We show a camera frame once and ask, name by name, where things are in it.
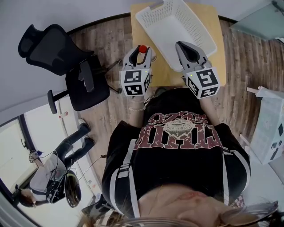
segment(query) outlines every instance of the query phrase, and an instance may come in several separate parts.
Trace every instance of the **wooden table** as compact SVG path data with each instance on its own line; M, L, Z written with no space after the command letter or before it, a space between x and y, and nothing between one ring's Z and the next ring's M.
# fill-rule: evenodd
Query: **wooden table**
M131 6L131 25L132 25L132 38L133 46L147 45L151 46L157 55L157 60L152 63L152 82L151 86L179 86L184 85L181 79L182 73L175 72L170 68L166 60L161 55L160 51L154 45L152 40L144 31L143 27L136 20L135 15L137 12L154 4L154 2L134 4ZM192 11L198 16L201 22L212 36L215 44L217 45L217 52L209 57L213 67L217 68L221 85L226 84L226 62L225 50L223 43L223 36L220 27L220 22L216 9L213 6L187 3Z

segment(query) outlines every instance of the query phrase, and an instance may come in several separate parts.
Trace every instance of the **basket handle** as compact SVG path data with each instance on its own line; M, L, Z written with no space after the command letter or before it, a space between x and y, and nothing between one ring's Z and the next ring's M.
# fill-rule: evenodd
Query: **basket handle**
M160 1L156 2L156 3L154 3L153 5L149 6L149 7L150 7L151 10L153 10L153 9L159 7L159 6L162 6L163 4L164 4L164 1L160 0Z

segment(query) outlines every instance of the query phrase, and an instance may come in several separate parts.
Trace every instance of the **jeans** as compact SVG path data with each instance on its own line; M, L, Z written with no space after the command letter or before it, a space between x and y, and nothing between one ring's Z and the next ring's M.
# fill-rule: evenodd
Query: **jeans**
M95 143L90 138L85 138L82 148L79 148L73 154L65 157L66 154L72 149L73 143L81 139L90 131L90 128L86 124L80 124L79 130L65 138L55 149L56 152L53 152L64 163L66 168L70 168L76 161L84 157L95 145Z

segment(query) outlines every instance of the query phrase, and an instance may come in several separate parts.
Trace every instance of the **glasses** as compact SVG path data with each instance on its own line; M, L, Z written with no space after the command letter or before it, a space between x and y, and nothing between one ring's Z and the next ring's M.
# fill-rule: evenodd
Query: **glasses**
M278 201L274 203L256 204L236 208L220 216L219 227L244 227L265 221L278 209ZM167 218L134 218L125 219L115 225L116 227L198 227L194 223L178 219Z

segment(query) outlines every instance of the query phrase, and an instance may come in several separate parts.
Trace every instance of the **white plastic basket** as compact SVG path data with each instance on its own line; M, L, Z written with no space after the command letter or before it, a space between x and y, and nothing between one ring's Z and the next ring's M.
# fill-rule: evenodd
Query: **white plastic basket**
M157 2L138 12L136 19L176 72L183 70L175 48L176 42L192 43L200 47L207 57L217 51L203 23L182 0Z

